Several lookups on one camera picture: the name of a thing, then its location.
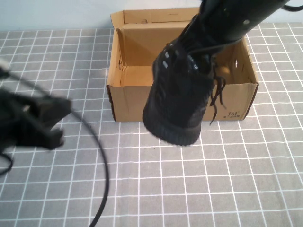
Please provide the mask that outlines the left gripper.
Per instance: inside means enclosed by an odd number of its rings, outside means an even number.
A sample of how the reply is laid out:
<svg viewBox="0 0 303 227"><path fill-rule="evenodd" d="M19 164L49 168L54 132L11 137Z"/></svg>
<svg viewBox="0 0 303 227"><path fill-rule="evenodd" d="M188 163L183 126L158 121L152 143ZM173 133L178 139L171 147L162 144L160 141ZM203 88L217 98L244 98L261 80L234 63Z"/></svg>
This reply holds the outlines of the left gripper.
<svg viewBox="0 0 303 227"><path fill-rule="evenodd" d="M64 144L64 132L51 130L48 135L42 123L58 123L71 113L71 100L54 98L45 100L39 106L39 98L12 96L11 107L17 122L13 129L16 146L45 146L49 150Z"/></svg>

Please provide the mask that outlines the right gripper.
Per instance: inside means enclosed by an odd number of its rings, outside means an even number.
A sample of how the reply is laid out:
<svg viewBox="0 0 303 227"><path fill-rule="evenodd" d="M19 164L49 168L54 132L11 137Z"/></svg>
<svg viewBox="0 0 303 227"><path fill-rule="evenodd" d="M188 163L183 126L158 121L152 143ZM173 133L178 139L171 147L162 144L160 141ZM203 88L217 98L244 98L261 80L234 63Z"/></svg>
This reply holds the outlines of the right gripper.
<svg viewBox="0 0 303 227"><path fill-rule="evenodd" d="M215 42L206 33L201 9L182 31L181 49L186 54L215 54Z"/></svg>

